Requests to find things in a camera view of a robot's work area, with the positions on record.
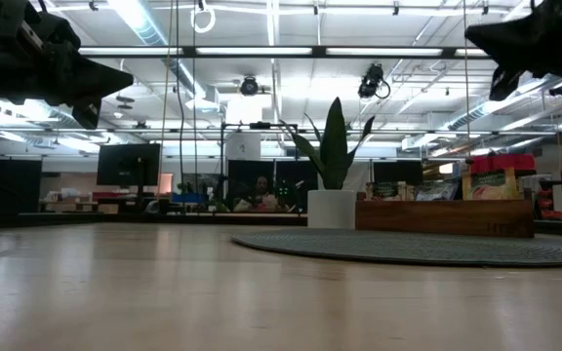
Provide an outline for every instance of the gray round rug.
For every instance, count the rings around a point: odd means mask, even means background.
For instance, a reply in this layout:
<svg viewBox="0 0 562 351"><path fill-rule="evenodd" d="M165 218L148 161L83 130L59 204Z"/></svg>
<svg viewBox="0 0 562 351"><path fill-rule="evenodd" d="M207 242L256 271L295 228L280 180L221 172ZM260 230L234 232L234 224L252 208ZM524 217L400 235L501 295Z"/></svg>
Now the gray round rug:
<svg viewBox="0 0 562 351"><path fill-rule="evenodd" d="M284 229L234 234L259 250L382 263L488 267L560 267L562 237L484 238L441 234Z"/></svg>

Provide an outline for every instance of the table surface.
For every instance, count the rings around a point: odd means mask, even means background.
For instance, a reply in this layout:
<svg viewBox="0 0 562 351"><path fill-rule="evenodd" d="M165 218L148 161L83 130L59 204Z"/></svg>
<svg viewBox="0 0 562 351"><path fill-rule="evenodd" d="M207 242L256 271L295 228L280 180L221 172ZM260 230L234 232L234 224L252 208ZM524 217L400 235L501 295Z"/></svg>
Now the table surface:
<svg viewBox="0 0 562 351"><path fill-rule="evenodd" d="M0 350L562 350L562 269L366 264L228 240L254 230L0 230Z"/></svg>

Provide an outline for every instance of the potted plant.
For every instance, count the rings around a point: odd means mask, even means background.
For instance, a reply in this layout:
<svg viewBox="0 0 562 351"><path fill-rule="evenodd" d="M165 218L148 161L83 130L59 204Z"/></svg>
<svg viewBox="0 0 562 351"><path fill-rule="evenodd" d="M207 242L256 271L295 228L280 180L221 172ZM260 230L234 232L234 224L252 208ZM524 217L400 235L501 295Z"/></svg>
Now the potted plant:
<svg viewBox="0 0 562 351"><path fill-rule="evenodd" d="M322 178L324 189L311 190L307 195L309 228L354 228L356 195L352 190L342 190L355 152L372 130L375 117L366 122L357 146L348 152L346 124L341 112L340 98L329 109L324 135L320 135L313 121L306 116L320 141L317 151L309 141L281 121L292 136L297 149L309 157L309 161Z"/></svg>

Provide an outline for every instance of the black partition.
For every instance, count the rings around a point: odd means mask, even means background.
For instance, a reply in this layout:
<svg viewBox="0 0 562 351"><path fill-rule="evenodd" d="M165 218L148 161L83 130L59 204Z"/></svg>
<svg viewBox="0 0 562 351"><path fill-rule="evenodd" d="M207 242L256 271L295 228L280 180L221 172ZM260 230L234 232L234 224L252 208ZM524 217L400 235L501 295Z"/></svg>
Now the black partition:
<svg viewBox="0 0 562 351"><path fill-rule="evenodd" d="M307 211L307 192L318 189L318 173L309 161L277 161L275 187L288 190L285 203Z"/></svg>
<svg viewBox="0 0 562 351"><path fill-rule="evenodd" d="M227 163L227 193L225 202L233 209L235 199L253 197L258 179L264 177L267 191L273 192L274 162L229 160Z"/></svg>
<svg viewBox="0 0 562 351"><path fill-rule="evenodd" d="M419 185L423 181L422 162L396 161L374 163L375 182L406 181L407 184Z"/></svg>
<svg viewBox="0 0 562 351"><path fill-rule="evenodd" d="M38 212L42 161L0 160L0 213Z"/></svg>

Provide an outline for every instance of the security camera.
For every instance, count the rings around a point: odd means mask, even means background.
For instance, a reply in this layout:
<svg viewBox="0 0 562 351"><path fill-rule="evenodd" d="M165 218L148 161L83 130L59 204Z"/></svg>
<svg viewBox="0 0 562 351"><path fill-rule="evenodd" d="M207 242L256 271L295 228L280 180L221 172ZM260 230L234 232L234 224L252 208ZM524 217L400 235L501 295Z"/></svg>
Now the security camera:
<svg viewBox="0 0 562 351"><path fill-rule="evenodd" d="M256 81L255 77L253 76L244 77L244 81L240 86L240 93L242 93L243 96L252 97L256 95L259 90L260 90L260 86L258 85L258 82Z"/></svg>

